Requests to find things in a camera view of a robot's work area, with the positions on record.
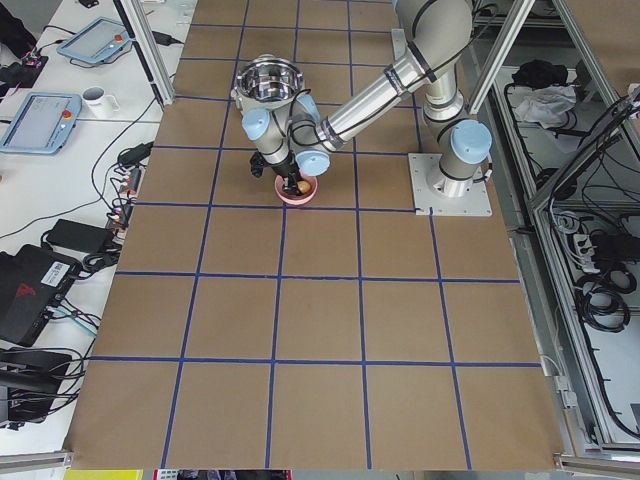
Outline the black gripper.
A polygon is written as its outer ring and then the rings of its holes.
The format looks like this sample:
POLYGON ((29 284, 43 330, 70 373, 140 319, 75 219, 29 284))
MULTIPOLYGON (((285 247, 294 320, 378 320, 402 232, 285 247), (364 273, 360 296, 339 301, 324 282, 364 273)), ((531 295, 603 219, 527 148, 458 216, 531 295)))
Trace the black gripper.
POLYGON ((292 196, 302 195, 297 186, 302 178, 298 174, 298 165, 293 154, 288 154, 284 160, 276 164, 271 164, 270 167, 278 176, 283 178, 282 191, 284 194, 292 196))

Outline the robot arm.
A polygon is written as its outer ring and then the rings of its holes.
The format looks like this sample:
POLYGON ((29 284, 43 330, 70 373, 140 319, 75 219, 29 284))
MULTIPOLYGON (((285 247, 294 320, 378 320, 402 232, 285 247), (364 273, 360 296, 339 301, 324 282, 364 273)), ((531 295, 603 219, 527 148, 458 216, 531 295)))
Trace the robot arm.
POLYGON ((472 42, 472 6, 468 1, 396 1, 393 8, 406 40, 404 53, 326 117, 302 72, 288 60, 263 54, 237 74, 231 96, 256 148, 251 173, 261 177, 271 169, 285 202, 310 201, 331 154, 419 88, 425 90, 424 122, 442 152, 427 173, 429 188, 456 198, 474 183, 492 137, 466 112, 457 85, 456 62, 472 42))

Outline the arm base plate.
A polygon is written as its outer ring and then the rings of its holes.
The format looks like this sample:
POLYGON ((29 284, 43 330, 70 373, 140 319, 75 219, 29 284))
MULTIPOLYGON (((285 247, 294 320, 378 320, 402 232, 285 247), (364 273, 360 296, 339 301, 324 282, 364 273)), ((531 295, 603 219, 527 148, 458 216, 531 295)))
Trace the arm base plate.
POLYGON ((490 217, 493 213, 484 172, 478 165, 471 178, 453 180, 440 169, 441 154, 408 155, 414 211, 417 215, 490 217))

